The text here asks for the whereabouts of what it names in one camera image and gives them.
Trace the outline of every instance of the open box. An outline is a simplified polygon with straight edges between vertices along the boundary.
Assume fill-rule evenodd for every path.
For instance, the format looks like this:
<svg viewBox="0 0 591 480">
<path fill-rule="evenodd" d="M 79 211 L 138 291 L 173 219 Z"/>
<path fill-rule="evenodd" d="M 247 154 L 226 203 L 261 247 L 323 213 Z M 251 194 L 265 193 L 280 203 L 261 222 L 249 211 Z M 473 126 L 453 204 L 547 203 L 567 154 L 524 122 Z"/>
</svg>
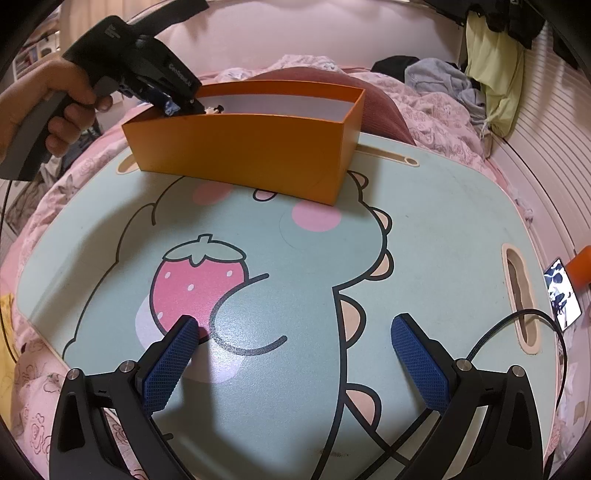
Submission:
<svg viewBox="0 0 591 480">
<path fill-rule="evenodd" d="M 225 110 L 166 118 L 150 108 L 123 125 L 141 170 L 335 203 L 359 138 L 363 89 L 252 80 L 206 85 L 197 98 Z"/>
</svg>

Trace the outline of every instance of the human hand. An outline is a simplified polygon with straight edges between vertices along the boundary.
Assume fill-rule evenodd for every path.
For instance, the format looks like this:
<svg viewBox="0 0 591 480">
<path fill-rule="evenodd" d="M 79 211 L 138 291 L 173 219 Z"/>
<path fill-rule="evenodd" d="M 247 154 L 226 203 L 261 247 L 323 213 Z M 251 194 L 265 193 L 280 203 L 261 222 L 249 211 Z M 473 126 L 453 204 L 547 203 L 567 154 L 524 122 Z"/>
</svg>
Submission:
<svg viewBox="0 0 591 480">
<path fill-rule="evenodd" d="M 79 66 L 63 59 L 42 64 L 0 93 L 0 162 L 6 158 L 8 147 L 27 114 L 36 104 L 59 90 L 67 92 L 81 105 L 73 103 L 61 116 L 49 120 L 50 135 L 45 145 L 56 157 L 63 156 L 80 134 L 92 126 L 95 108 L 105 112 L 113 104 L 110 96 L 96 97 L 88 75 Z"/>
</svg>

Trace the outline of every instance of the blue gripper pad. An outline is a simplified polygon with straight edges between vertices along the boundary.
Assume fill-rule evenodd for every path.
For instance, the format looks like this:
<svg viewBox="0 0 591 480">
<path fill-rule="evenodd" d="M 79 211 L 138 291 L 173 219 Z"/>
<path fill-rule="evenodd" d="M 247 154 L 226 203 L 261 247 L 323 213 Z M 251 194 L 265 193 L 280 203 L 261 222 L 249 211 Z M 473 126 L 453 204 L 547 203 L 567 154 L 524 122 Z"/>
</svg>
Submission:
<svg viewBox="0 0 591 480">
<path fill-rule="evenodd" d="M 402 316 L 394 319 L 390 332 L 392 346 L 427 408 L 443 413 L 450 402 L 447 377 Z"/>
<path fill-rule="evenodd" d="M 154 365 L 143 383 L 144 411 L 163 410 L 199 344 L 199 324 L 190 319 Z"/>
</svg>

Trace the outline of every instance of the yellow-green garment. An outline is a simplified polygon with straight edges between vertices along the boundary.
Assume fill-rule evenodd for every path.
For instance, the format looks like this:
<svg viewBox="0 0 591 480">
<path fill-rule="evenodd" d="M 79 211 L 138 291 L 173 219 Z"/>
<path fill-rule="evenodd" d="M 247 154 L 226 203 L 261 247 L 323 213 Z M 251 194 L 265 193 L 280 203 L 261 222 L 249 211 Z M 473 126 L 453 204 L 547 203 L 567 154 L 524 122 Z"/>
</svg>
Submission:
<svg viewBox="0 0 591 480">
<path fill-rule="evenodd" d="M 14 350 L 14 338 L 12 334 L 12 306 L 13 296 L 11 293 L 0 298 L 0 309 L 2 309 L 2 325 L 4 332 L 0 342 L 0 416 L 4 423 L 11 427 L 10 404 L 12 398 L 12 385 L 14 383 L 14 358 L 18 359 Z"/>
<path fill-rule="evenodd" d="M 474 12 L 468 15 L 466 46 L 466 75 L 482 84 L 486 123 L 494 133 L 506 137 L 511 132 L 521 97 L 524 48 L 507 32 L 491 31 L 486 18 Z"/>
</svg>

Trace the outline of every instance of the maroon cushion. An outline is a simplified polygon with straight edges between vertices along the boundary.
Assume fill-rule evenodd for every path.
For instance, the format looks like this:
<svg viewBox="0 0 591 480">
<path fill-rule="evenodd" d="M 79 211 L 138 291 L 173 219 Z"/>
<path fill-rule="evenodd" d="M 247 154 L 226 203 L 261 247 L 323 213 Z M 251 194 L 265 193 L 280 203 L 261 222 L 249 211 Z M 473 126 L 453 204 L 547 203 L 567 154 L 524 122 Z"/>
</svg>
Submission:
<svg viewBox="0 0 591 480">
<path fill-rule="evenodd" d="M 365 89 L 365 105 L 361 131 L 410 145 L 415 144 L 394 101 L 378 87 L 345 73 L 327 72 L 311 67 L 293 67 L 261 73 L 250 80 L 303 80 L 363 88 Z"/>
</svg>

